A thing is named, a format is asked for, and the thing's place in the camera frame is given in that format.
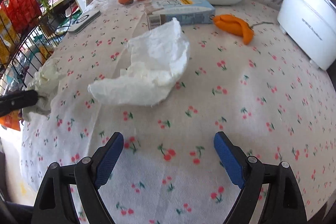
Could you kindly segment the light blue carton box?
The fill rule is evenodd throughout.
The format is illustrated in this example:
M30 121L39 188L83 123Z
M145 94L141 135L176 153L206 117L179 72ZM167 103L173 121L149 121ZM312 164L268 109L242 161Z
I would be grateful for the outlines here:
M144 5L149 30L173 18L184 26L211 24L215 17L215 8L207 0L160 0L145 2Z

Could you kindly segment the cream plastic wrap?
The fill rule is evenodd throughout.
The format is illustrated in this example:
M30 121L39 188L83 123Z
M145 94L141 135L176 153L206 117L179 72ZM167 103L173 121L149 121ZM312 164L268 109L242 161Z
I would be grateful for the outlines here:
M22 118L30 122L32 114L48 116L51 114L51 102L58 93L60 81L66 76L58 67L60 58L50 57L45 64L34 73L33 79L26 87L26 91L35 91L38 95L37 103L33 106L24 107Z

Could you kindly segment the white electric cooking pot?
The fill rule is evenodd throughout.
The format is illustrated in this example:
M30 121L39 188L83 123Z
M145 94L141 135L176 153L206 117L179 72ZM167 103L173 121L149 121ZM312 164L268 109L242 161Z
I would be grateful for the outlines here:
M330 0L283 0L280 29L322 70L335 61L335 5Z

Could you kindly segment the white paper towel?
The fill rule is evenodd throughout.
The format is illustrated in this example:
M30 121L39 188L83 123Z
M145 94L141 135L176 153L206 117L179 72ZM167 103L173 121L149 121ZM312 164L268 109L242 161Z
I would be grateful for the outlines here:
M165 100L186 71L190 42L180 22L171 21L132 38L120 57L128 64L113 78L88 85L88 92L103 104L153 106Z

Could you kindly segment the cherry print tablecloth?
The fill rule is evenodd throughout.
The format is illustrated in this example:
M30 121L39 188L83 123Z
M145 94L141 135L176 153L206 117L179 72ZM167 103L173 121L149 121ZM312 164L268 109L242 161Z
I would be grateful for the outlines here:
M147 31L142 4L102 7L52 59L64 74L48 116L25 124L20 156L37 190L52 162L92 155L114 132L123 152L100 194L117 223L222 223L239 188L214 149L223 131L247 155L287 161L308 217L335 192L335 90L277 24L281 0L219 7L253 26L252 43L209 24L185 26L186 72L155 106L109 106L88 92L122 67L128 41Z

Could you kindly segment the orange bell pepper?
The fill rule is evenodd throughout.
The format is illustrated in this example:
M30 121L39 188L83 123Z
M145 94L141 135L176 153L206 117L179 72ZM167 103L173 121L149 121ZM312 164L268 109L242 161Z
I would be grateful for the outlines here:
M240 36L245 45L248 45L253 40L254 31L250 25L236 16L231 14L217 15L213 18L213 23L222 31Z

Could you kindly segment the white flat scale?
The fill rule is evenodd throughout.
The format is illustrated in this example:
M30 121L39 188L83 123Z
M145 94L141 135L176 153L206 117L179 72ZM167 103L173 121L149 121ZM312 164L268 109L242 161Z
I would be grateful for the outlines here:
M83 14L81 14L70 26L68 29L69 34L78 34L80 31L82 31L88 24L93 22L98 16L100 16L101 12L100 10L94 9L87 11Z

